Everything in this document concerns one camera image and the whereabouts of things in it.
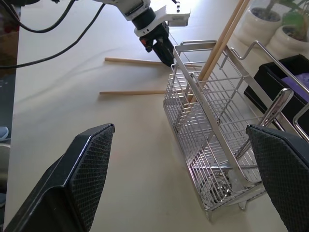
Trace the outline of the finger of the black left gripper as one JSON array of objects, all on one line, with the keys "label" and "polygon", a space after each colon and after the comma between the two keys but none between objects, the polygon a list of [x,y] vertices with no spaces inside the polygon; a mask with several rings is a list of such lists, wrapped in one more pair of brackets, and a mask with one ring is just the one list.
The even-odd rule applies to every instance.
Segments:
[{"label": "finger of the black left gripper", "polygon": [[163,64],[172,65],[172,43],[170,40],[157,40],[154,44],[154,51]]},{"label": "finger of the black left gripper", "polygon": [[169,38],[160,39],[161,45],[161,61],[164,64],[173,64],[174,63],[174,55],[173,55],[173,44],[169,40]]}]

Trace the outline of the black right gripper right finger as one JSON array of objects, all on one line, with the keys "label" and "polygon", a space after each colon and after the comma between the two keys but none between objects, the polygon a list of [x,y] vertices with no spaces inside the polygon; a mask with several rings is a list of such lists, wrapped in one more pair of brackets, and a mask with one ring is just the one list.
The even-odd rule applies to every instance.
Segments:
[{"label": "black right gripper right finger", "polygon": [[290,232],[309,230],[309,144],[286,131],[248,125],[263,185]]}]

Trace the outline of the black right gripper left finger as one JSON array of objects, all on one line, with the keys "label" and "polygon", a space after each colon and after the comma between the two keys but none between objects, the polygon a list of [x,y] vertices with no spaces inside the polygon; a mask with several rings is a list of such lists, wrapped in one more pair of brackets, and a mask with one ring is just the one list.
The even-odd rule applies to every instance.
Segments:
[{"label": "black right gripper left finger", "polygon": [[105,185],[114,124],[75,136],[41,176],[6,232],[88,232]]}]

